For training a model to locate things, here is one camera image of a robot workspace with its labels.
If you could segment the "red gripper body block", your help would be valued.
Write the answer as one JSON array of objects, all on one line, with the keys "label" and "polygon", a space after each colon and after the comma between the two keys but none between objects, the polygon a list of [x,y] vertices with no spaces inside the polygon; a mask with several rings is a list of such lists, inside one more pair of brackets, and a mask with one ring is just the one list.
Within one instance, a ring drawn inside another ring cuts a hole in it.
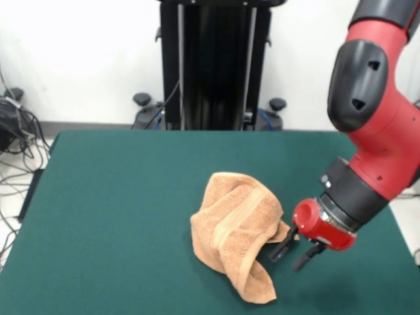
[{"label": "red gripper body block", "polygon": [[332,250],[346,250],[356,241],[356,234],[345,232],[334,225],[332,217],[312,198],[304,199],[296,206],[293,223],[297,226],[299,234],[309,240],[319,241]]}]

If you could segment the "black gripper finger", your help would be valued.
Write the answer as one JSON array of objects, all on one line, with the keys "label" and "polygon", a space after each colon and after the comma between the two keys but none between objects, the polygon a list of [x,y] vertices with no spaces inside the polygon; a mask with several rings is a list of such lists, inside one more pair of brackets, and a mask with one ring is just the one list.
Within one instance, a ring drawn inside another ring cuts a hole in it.
[{"label": "black gripper finger", "polygon": [[269,254],[269,259],[272,262],[278,262],[292,247],[295,241],[295,236],[298,236],[298,227],[294,226],[287,233],[284,241],[280,242]]},{"label": "black gripper finger", "polygon": [[306,264],[316,255],[322,253],[324,247],[322,244],[316,244],[299,256],[292,264],[292,269],[296,272],[300,271]]}]

